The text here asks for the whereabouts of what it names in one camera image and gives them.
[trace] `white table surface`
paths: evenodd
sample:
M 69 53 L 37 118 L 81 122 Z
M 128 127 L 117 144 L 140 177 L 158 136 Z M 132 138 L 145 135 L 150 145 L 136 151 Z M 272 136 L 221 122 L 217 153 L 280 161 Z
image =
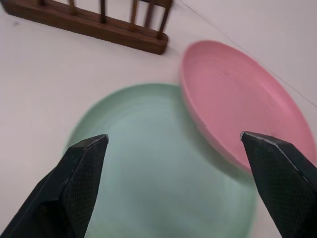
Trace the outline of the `white table surface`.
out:
M 77 6 L 97 12 L 97 1 L 91 2 L 78 0 Z M 110 16 L 128 20 L 129 0 L 108 4 Z M 145 3 L 139 7 L 144 15 Z M 36 183 L 56 166 L 74 126 L 95 102 L 133 84 L 177 84 L 181 56 L 194 41 L 212 39 L 240 49 L 181 0 L 173 7 L 165 32 L 170 37 L 168 49 L 157 56 L 9 16 L 0 9 L 0 233 Z M 279 82 L 316 137 L 316 107 Z M 258 199 L 251 238 L 279 237 Z
M 317 106 L 316 0 L 183 0 Z

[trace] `wooden rack slat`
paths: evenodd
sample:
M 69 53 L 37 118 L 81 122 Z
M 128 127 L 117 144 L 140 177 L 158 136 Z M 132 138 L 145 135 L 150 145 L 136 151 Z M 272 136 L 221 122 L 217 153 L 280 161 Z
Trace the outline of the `wooden rack slat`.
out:
M 45 5 L 45 0 L 38 0 L 38 4 L 41 5 L 41 6 L 44 6 Z
M 138 8 L 138 0 L 133 0 L 132 12 L 131 12 L 131 21 L 130 21 L 130 26 L 129 26 L 130 31 L 135 30 L 135 18 L 137 15 L 137 8 Z
M 69 9 L 70 9 L 70 14 L 72 15 L 77 14 L 74 0 L 69 0 Z
M 158 31 L 158 36 L 157 36 L 158 39 L 162 38 L 162 34 L 163 34 L 163 31 L 164 31 L 164 28 L 165 28 L 165 25 L 166 25 L 166 21 L 167 21 L 169 10 L 170 10 L 171 6 L 172 6 L 172 0 L 170 0 L 168 5 L 166 6 L 166 9 L 165 9 L 165 12 L 164 12 L 164 16 L 163 16 L 163 20 L 162 20 L 162 23 L 161 23 L 159 31 Z
M 146 16 L 145 22 L 144 22 L 144 27 L 146 27 L 146 28 L 151 27 L 151 21 L 152 21 L 154 7 L 155 7 L 155 0 L 149 0 L 148 12 L 147 12 L 147 16 Z
M 100 0 L 100 22 L 106 23 L 106 0 Z

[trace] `white wall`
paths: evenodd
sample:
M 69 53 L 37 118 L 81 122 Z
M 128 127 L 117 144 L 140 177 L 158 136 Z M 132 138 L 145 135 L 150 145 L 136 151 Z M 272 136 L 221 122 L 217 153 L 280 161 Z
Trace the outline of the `white wall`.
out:
M 316 0 L 183 0 L 317 105 Z

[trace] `green plate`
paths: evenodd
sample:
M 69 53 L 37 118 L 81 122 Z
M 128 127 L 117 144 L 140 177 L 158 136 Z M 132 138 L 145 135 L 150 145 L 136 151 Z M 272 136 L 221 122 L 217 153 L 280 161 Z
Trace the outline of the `green plate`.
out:
M 109 145 L 86 238 L 248 236 L 253 179 L 200 135 L 178 86 L 111 94 L 87 112 L 68 146 L 99 134 Z

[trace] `plate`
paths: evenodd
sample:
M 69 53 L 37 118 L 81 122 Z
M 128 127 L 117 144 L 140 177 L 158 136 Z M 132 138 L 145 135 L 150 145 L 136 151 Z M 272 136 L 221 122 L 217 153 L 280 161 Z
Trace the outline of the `plate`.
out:
M 245 238 L 255 187 L 197 131 L 177 86 L 122 89 L 93 106 L 68 143 L 109 135 L 86 238 Z
M 230 162 L 251 172 L 241 131 L 294 144 L 316 165 L 312 133 L 284 88 L 255 60 L 216 41 L 186 51 L 181 66 L 184 98 L 209 143 Z

